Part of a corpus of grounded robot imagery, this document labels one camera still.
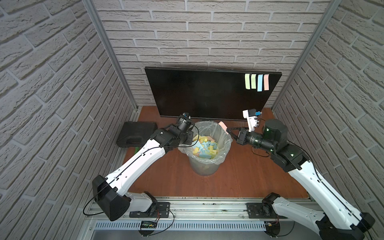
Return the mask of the clear plastic bin liner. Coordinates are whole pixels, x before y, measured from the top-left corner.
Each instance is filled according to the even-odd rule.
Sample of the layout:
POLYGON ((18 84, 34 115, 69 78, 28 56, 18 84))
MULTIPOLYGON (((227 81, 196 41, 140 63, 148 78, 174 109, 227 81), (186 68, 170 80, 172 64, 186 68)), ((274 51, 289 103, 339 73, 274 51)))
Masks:
MULTIPOLYGON (((200 136, 210 136, 218 143, 219 153, 213 159, 220 158, 225 160, 230 151, 233 140, 231 136, 219 126, 218 123, 213 121, 197 122, 193 128, 193 138, 198 134, 200 134, 200 136)), ((187 145, 178 147, 179 151, 186 154, 188 157, 196 157, 193 155, 193 148, 193 143, 191 147, 188 147, 187 145)))

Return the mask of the yellow-green sticky note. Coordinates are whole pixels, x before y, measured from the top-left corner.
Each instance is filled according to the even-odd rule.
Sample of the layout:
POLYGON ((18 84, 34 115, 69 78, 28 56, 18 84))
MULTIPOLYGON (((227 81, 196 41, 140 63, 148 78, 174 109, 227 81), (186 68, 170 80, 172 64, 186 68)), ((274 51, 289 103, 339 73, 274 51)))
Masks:
POLYGON ((251 89, 256 89, 257 88, 257 83, 256 83, 256 78, 257 74, 252 74, 251 75, 251 89))

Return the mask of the blue sticky note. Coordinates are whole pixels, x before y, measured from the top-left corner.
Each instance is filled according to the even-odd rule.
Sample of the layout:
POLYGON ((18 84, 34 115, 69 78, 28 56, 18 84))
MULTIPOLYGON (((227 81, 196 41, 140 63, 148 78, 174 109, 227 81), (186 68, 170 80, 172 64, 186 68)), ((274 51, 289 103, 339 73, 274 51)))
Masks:
POLYGON ((257 81, 257 91, 258 92, 263 91, 263 79, 264 79, 264 75, 258 75, 258 81, 257 81))

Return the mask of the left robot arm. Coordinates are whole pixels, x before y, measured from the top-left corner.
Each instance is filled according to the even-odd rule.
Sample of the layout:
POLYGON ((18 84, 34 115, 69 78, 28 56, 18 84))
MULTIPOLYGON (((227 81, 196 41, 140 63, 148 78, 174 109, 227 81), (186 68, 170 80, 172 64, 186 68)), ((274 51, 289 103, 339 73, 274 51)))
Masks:
POLYGON ((167 152, 192 145, 193 122, 188 113, 181 114, 175 124, 154 131, 144 146, 125 164, 106 177, 92 181, 92 200, 96 201, 110 221, 118 220, 127 211, 156 213, 157 200, 148 192, 130 193, 129 188, 155 161, 167 152))

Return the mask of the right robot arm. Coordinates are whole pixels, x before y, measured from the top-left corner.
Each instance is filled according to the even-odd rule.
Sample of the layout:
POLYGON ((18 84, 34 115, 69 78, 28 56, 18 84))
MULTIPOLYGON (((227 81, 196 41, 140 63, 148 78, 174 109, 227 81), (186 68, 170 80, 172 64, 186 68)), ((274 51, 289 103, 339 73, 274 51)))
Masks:
POLYGON ((272 161, 300 183, 321 207, 320 211, 311 210, 271 193, 264 202, 277 215, 307 227, 323 240, 364 239, 365 233, 375 223, 373 216, 360 212, 344 199, 316 170, 308 153, 289 143, 287 126, 271 119, 265 122, 261 134, 245 128, 238 128, 239 133, 234 134, 234 130, 228 128, 227 132, 238 144, 269 152, 272 161))

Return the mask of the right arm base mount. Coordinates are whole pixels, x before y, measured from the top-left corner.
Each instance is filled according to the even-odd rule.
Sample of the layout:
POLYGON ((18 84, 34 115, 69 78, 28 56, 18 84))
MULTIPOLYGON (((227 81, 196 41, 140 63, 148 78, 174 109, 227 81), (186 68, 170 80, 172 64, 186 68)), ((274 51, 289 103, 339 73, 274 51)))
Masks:
POLYGON ((278 216, 272 206, 263 203, 246 203, 249 219, 287 219, 284 216, 278 216))

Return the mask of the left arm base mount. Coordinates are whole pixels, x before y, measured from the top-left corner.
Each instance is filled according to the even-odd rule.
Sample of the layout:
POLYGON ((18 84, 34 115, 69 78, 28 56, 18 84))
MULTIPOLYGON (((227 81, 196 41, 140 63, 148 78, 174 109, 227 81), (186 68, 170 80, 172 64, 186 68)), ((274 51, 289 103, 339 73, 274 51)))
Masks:
POLYGON ((168 218, 170 213, 170 202, 152 203, 145 212, 130 212, 130 218, 168 218))

